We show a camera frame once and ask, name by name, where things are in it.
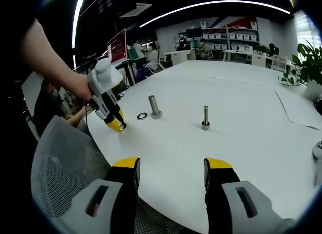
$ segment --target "white desk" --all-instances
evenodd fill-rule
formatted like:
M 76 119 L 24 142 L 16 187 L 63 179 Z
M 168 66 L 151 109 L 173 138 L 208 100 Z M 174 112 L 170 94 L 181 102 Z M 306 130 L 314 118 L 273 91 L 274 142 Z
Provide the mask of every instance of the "white desk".
M 182 50 L 165 53 L 165 55 L 171 55 L 173 65 L 180 64 L 187 60 L 196 60 L 196 54 L 194 50 Z
M 96 114 L 89 131 L 110 164 L 141 157 L 139 196 L 171 220 L 208 233 L 205 157 L 228 161 L 272 201 L 283 218 L 297 219 L 314 194 L 312 148 L 321 131 L 288 120 L 274 89 L 274 70 L 215 61 L 187 61 L 124 91 L 127 128 L 117 133 Z M 155 95 L 162 118 L 151 113 Z M 210 129 L 201 130 L 203 106 Z
M 245 54 L 245 55 L 255 55 L 257 56 L 256 54 L 253 54 L 252 52 L 247 52 L 247 51 L 239 51 L 239 50 L 224 50 L 224 55 L 223 55 L 223 60 L 222 61 L 226 61 L 226 56 L 228 55 L 228 59 L 230 59 L 230 54 Z M 270 59 L 270 60 L 273 60 L 273 57 L 270 57 L 270 56 L 262 56 L 262 55 L 259 55 L 260 57 L 264 57 L 266 59 Z M 290 60 L 287 60 L 287 65 L 288 66 L 293 66 L 292 62 Z

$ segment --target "metal cylinder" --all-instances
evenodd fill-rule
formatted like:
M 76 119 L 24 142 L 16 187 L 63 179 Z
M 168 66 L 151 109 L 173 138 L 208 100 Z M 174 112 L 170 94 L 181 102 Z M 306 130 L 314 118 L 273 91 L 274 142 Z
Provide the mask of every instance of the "metal cylinder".
M 160 111 L 159 107 L 157 106 L 155 96 L 154 95 L 149 96 L 149 100 L 150 100 L 150 104 L 152 107 L 152 114 L 151 114 L 152 118 L 153 119 L 161 118 L 162 112 Z
M 149 96 L 149 100 L 150 100 L 150 104 L 151 104 L 151 107 L 152 107 L 152 112 L 154 114 L 159 113 L 159 107 L 157 107 L 155 96 L 154 95 Z
M 203 123 L 208 125 L 208 106 L 203 107 Z

